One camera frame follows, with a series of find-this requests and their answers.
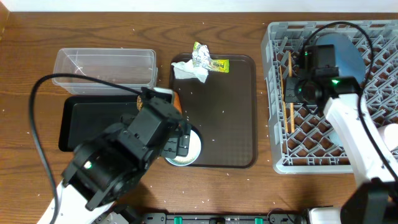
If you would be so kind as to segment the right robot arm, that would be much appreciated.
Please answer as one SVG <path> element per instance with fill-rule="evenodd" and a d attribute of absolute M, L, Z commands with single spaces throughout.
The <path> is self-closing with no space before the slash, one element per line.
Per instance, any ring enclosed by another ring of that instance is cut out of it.
<path fill-rule="evenodd" d="M 333 45 L 304 48 L 284 100 L 317 105 L 343 144 L 357 184 L 341 207 L 308 208 L 296 223 L 397 223 L 397 161 L 375 127 L 354 76 L 341 76 Z"/>

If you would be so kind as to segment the dark blue plate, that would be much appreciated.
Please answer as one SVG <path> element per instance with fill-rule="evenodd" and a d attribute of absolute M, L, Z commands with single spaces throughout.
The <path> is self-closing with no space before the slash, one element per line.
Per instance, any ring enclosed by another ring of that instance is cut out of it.
<path fill-rule="evenodd" d="M 315 45 L 334 45 L 335 65 L 340 77 L 354 77 L 358 83 L 364 80 L 364 60 L 352 41 L 346 35 L 329 33 L 317 39 Z"/>

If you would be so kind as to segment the yellow green candy wrapper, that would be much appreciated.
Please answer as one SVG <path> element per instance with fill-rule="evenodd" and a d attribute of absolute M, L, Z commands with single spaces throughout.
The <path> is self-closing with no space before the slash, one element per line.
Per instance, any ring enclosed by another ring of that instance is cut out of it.
<path fill-rule="evenodd" d="M 211 59 L 210 70 L 213 72 L 229 73 L 228 59 Z"/>

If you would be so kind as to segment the light blue rice bowl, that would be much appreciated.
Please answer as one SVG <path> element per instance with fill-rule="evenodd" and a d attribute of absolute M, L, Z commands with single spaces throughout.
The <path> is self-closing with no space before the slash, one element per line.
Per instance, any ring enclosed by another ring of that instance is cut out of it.
<path fill-rule="evenodd" d="M 190 141 L 188 154 L 186 156 L 177 156 L 174 159 L 165 158 L 165 160 L 173 166 L 189 166 L 193 164 L 199 157 L 202 149 L 200 136 L 192 129 L 190 131 Z"/>

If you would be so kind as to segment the black waste tray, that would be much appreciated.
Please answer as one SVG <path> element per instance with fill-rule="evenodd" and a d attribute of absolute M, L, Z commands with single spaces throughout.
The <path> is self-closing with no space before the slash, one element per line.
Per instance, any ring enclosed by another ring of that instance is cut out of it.
<path fill-rule="evenodd" d="M 136 95 L 77 95 L 65 100 L 58 148 L 72 152 L 84 140 L 118 123 L 124 114 L 136 115 Z"/>

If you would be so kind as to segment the clear plastic bin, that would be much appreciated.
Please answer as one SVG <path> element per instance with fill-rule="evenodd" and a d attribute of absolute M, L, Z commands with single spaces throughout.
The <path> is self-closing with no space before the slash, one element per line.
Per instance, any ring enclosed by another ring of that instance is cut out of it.
<path fill-rule="evenodd" d="M 122 85 L 137 91 L 156 86 L 157 57 L 152 49 L 63 48 L 58 51 L 54 73 L 71 73 Z M 80 78 L 53 78 L 73 95 L 128 95 L 128 91 Z"/>

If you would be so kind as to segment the orange carrot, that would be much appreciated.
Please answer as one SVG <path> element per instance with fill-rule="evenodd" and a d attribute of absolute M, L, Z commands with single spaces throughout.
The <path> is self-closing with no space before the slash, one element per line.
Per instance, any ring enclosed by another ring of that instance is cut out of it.
<path fill-rule="evenodd" d="M 182 107 L 181 107 L 181 103 L 180 103 L 180 98 L 179 98 L 179 95 L 178 95 L 178 93 L 176 91 L 174 92 L 174 102 L 173 102 L 173 104 L 174 104 L 174 107 L 178 110 L 178 112 L 180 114 L 182 114 Z"/>

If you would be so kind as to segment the crumpled aluminium foil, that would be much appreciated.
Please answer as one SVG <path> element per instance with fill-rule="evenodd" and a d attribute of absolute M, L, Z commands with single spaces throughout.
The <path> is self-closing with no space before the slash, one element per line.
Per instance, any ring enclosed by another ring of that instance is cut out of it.
<path fill-rule="evenodd" d="M 194 67 L 209 69 L 211 65 L 211 57 L 208 46 L 195 42 L 192 52 L 192 61 Z"/>

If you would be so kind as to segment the dark brown serving tray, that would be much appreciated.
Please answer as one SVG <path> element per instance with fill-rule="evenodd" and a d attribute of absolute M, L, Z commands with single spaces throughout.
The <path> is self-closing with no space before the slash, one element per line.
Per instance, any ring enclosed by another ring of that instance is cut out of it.
<path fill-rule="evenodd" d="M 256 64 L 247 55 L 212 58 L 229 60 L 229 72 L 210 72 L 202 83 L 177 79 L 170 71 L 169 87 L 177 92 L 184 118 L 201 139 L 201 153 L 192 166 L 249 168 L 258 156 Z"/>

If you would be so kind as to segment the light blue cup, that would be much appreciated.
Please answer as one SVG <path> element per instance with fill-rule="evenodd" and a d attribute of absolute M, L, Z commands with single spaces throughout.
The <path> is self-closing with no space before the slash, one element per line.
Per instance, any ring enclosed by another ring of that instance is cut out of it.
<path fill-rule="evenodd" d="M 329 136 L 328 136 L 329 140 L 336 146 L 339 147 L 343 147 L 343 143 L 340 140 L 338 134 L 336 133 L 336 131 L 332 131 Z"/>

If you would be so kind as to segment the grey plastic dishwasher rack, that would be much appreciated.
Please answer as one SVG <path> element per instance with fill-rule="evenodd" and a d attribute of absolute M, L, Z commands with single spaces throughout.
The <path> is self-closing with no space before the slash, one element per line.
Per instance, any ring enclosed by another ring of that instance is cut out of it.
<path fill-rule="evenodd" d="M 397 21 L 356 21 L 370 36 L 355 28 L 338 25 L 322 30 L 322 34 L 346 35 L 359 50 L 371 77 L 365 97 L 369 113 L 377 127 L 397 122 Z M 269 137 L 273 168 L 280 174 L 339 174 L 352 171 L 343 147 L 328 138 L 334 131 L 323 116 L 310 114 L 302 105 L 294 105 L 295 132 L 285 132 L 280 91 L 279 66 L 287 77 L 289 51 L 298 56 L 303 43 L 324 21 L 272 22 L 261 42 L 264 79 L 269 100 Z M 290 128 L 290 111 L 286 106 Z"/>

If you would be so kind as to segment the wooden chopstick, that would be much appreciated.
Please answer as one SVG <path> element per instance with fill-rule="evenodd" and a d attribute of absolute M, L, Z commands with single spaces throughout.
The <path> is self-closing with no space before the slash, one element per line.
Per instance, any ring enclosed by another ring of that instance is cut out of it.
<path fill-rule="evenodd" d="M 292 70 L 292 55 L 289 51 L 288 56 L 288 71 L 289 71 L 289 78 L 293 77 L 293 70 Z M 290 106 L 290 133 L 293 134 L 295 132 L 295 122 L 294 122 L 294 104 L 289 103 Z"/>
<path fill-rule="evenodd" d="M 282 111 L 284 113 L 284 127 L 285 132 L 289 132 L 288 122 L 287 122 L 287 113 L 286 113 L 286 105 L 284 101 L 284 79 L 282 75 L 282 66 L 279 66 L 279 78 L 280 78 L 280 91 L 281 91 L 281 98 L 282 98 Z"/>

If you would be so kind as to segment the crumpled white napkin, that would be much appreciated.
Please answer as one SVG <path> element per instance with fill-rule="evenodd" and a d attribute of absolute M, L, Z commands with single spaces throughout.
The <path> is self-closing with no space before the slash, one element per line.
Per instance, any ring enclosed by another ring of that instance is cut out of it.
<path fill-rule="evenodd" d="M 203 67 L 194 67 L 193 61 L 188 62 L 172 62 L 174 77 L 176 79 L 191 79 L 196 78 L 200 82 L 205 83 L 208 77 L 208 70 Z"/>

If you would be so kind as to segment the brown food scrap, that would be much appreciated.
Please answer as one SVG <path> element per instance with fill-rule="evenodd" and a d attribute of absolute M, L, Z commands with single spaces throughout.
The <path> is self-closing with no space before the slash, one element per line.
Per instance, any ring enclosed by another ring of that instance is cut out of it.
<path fill-rule="evenodd" d="M 137 97 L 137 109 L 140 111 L 143 107 L 142 98 L 140 96 Z"/>

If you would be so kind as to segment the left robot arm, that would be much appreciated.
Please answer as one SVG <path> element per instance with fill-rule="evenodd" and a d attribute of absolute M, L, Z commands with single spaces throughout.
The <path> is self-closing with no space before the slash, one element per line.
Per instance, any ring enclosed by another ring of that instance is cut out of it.
<path fill-rule="evenodd" d="M 192 125 L 152 98 L 132 118 L 79 144 L 40 223 L 91 223 L 133 189 L 158 157 L 187 156 Z"/>

